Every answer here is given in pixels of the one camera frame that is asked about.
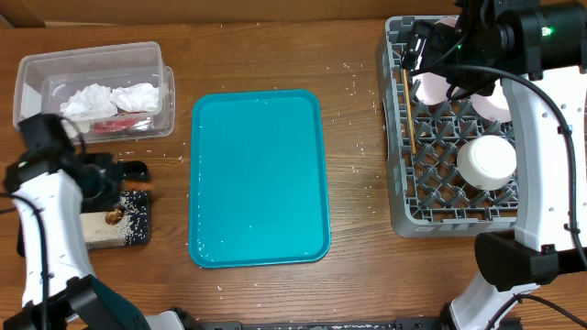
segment white cup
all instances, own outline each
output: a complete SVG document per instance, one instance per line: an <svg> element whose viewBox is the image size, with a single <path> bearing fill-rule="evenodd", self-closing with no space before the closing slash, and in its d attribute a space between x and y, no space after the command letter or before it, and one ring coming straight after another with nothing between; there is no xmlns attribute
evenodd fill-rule
<svg viewBox="0 0 587 330"><path fill-rule="evenodd" d="M473 108L483 118L489 121L508 123L512 121L512 114L505 99L504 89L499 82L495 83L495 90L491 96L471 96Z"/></svg>
<svg viewBox="0 0 587 330"><path fill-rule="evenodd" d="M457 166L468 184L481 190L497 190L515 172L515 149L501 137L478 137L459 150Z"/></svg>

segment wooden stick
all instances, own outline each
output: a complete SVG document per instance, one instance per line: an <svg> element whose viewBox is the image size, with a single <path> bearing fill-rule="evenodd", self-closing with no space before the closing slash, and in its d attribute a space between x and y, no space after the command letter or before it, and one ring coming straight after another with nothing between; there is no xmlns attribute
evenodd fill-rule
<svg viewBox="0 0 587 330"><path fill-rule="evenodd" d="M404 101L407 105L407 125L410 130L410 142L412 143L412 154L415 155L414 122L412 121L412 103L410 102L410 91L407 86L407 70L404 72Z"/></svg>

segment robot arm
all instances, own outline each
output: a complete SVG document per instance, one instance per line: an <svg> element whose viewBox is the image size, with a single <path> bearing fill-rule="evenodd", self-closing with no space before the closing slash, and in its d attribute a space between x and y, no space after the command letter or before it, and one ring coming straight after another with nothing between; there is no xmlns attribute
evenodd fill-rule
<svg viewBox="0 0 587 330"><path fill-rule="evenodd" d="M570 163L565 137L553 110L536 93L502 79L515 131L519 189L515 231L477 236L480 272L441 313L450 329L486 329L512 297L549 284L558 275L585 271L567 224L576 212L585 227L587 205L583 108L587 91L587 22L578 3L539 6L539 1L463 0L455 28L416 22L402 66L447 78L453 87L493 93L495 75L479 71L434 71L438 66L483 66L526 78L542 89L575 134L576 202L570 209ZM585 232L579 233L582 241Z"/></svg>
<svg viewBox="0 0 587 330"><path fill-rule="evenodd" d="M145 317L95 275L83 239L80 214L112 210L128 169L141 162L114 163L110 154L75 155L56 115L35 115L19 123L27 152L6 170L5 188L31 202L41 215L48 257L48 324L64 329L78 316L92 329L201 330L189 315L165 312ZM41 328L43 280L37 218L15 200L27 255L23 311L4 322L6 330Z"/></svg>
<svg viewBox="0 0 587 330"><path fill-rule="evenodd" d="M580 132L573 134L572 138L576 166L584 169L582 132L587 75L580 74L576 67L550 70L545 71L544 79L535 84L565 108L563 114L567 122L573 131ZM566 257L575 247L565 229L569 222L569 163L565 142L558 130L559 123L550 108L525 86L511 80L503 80L503 85L515 130L520 195L515 237L499 240L502 237L485 239L491 236L483 235L478 238L476 256L481 272L449 307L450 320L459 330L485 329L488 321L515 294L530 293L539 288L539 283L548 284L561 273L584 270L577 268L580 263L576 256ZM585 171L578 170L579 227L587 227L583 206L587 202L586 186ZM587 230L580 236L582 241L587 241ZM495 246L503 244L513 244L512 249L526 247L530 250L527 255L535 257L508 258L513 256L511 249ZM539 265L532 269L516 266L529 260L538 261Z"/></svg>

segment wooden table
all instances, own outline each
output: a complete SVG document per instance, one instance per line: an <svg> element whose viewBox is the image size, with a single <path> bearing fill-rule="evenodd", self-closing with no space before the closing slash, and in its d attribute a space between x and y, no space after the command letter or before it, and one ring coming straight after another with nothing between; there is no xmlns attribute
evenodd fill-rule
<svg viewBox="0 0 587 330"><path fill-rule="evenodd" d="M160 196L146 247L90 254L104 283L145 314L181 306L201 321L250 324L437 315L477 271L473 239L410 239L392 230L375 67L383 26L382 20L362 20L2 30L0 176L24 150L12 126L15 79L24 56L154 40L175 72L175 131L165 138L90 147L122 153L124 160L144 160ZM186 246L194 103L210 93L297 88L314 93L322 105L330 251L317 263L198 268ZM0 208L9 205L0 201ZM16 243L17 217L0 216L0 318L20 311L26 270ZM587 318L586 279L581 274L562 276L537 294ZM516 307L513 314L522 316L529 329L577 328L534 302Z"/></svg>

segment clear plastic container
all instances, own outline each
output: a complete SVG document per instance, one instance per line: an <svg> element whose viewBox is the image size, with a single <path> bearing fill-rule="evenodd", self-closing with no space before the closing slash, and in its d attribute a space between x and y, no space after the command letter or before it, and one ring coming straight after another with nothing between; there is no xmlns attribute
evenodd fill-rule
<svg viewBox="0 0 587 330"><path fill-rule="evenodd" d="M137 83L159 87L154 112L126 113L76 121L87 142L169 136L175 121L173 71L165 66L156 42L75 49L25 57L18 67L14 126L38 113L60 114L60 105L97 83L113 90Z"/></svg>

